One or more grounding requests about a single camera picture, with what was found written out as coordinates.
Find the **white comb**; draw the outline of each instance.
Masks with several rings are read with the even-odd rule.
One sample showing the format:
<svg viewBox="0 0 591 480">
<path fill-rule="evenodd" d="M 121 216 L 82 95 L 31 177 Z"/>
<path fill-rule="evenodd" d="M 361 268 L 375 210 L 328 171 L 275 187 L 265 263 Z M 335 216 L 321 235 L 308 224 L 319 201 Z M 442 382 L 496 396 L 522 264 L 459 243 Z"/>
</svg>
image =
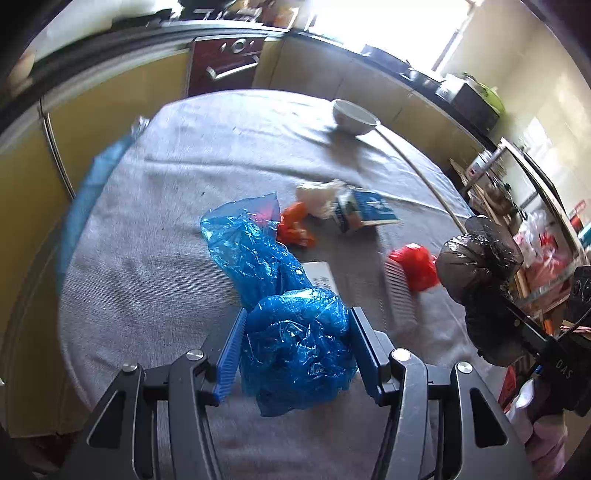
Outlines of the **white comb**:
<svg viewBox="0 0 591 480">
<path fill-rule="evenodd" d="M 386 291 L 390 300 L 390 309 L 394 325 L 391 333 L 405 333 L 418 326 L 414 313 L 414 302 L 408 289 L 406 275 L 402 266 L 386 257 L 384 262 Z"/>
</svg>

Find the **white bowl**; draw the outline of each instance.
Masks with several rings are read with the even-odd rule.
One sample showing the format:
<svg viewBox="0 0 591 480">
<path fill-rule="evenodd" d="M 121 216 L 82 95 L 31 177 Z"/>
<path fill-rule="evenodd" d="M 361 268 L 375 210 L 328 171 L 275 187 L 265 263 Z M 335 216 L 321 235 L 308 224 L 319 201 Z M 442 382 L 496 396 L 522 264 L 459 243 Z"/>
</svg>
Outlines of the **white bowl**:
<svg viewBox="0 0 591 480">
<path fill-rule="evenodd" d="M 378 117 L 347 100 L 333 100 L 333 117 L 337 127 L 352 135 L 365 135 L 379 125 Z"/>
</svg>

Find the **white plastic bag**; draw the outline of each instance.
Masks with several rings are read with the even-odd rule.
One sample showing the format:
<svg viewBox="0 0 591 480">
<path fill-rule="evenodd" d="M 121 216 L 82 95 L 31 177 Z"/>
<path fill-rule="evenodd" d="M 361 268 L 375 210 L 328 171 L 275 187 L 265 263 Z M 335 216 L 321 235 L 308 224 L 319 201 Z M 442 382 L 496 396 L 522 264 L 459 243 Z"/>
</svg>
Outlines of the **white plastic bag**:
<svg viewBox="0 0 591 480">
<path fill-rule="evenodd" d="M 528 215 L 513 237 L 523 254 L 524 266 L 527 268 L 537 261 L 542 261 L 544 252 L 540 244 L 540 235 L 545 232 L 546 212 L 536 210 Z"/>
<path fill-rule="evenodd" d="M 337 192 L 344 186 L 345 182 L 341 180 L 328 183 L 307 181 L 295 189 L 295 196 L 300 202 L 304 202 L 310 215 L 326 220 L 334 210 Z"/>
</svg>

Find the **blue cloth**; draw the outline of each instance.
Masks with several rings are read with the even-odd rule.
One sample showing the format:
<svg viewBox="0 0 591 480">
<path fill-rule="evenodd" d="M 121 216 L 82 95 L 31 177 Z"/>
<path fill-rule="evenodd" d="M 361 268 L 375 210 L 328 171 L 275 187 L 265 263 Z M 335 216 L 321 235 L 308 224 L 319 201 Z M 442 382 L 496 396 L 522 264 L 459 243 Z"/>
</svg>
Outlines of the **blue cloth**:
<svg viewBox="0 0 591 480">
<path fill-rule="evenodd" d="M 90 171 L 86 174 L 86 177 L 76 192 L 76 198 L 72 201 L 72 205 L 64 221 L 60 249 L 57 255 L 56 276 L 58 293 L 61 292 L 61 286 L 63 285 L 68 265 L 70 265 L 70 260 L 72 259 L 82 230 L 84 230 L 86 221 L 90 216 L 90 211 L 103 191 L 107 180 L 109 180 L 111 172 L 119 164 L 119 161 L 134 140 L 135 138 L 131 134 L 125 135 L 97 155 L 92 161 Z"/>
</svg>

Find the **blue plastic bag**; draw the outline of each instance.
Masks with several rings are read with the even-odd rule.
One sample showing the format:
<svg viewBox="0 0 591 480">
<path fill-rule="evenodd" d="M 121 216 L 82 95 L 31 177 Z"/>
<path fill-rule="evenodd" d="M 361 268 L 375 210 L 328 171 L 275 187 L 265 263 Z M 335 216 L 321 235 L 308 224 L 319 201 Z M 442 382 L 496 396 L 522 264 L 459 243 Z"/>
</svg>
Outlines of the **blue plastic bag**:
<svg viewBox="0 0 591 480">
<path fill-rule="evenodd" d="M 248 312 L 269 295 L 312 286 L 297 258 L 275 241 L 279 221 L 274 193 L 226 203 L 201 219 L 209 254 L 232 279 Z"/>
<path fill-rule="evenodd" d="M 347 308 L 331 291 L 312 287 L 300 262 L 275 241 L 279 221 L 275 194 L 227 203 L 201 220 L 210 255 L 249 312 L 242 386 L 266 417 L 335 398 L 357 370 L 346 341 Z"/>
<path fill-rule="evenodd" d="M 246 320 L 240 372 L 264 417 L 311 407 L 347 390 L 357 371 L 343 341 L 348 310 L 313 287 L 262 299 Z"/>
</svg>

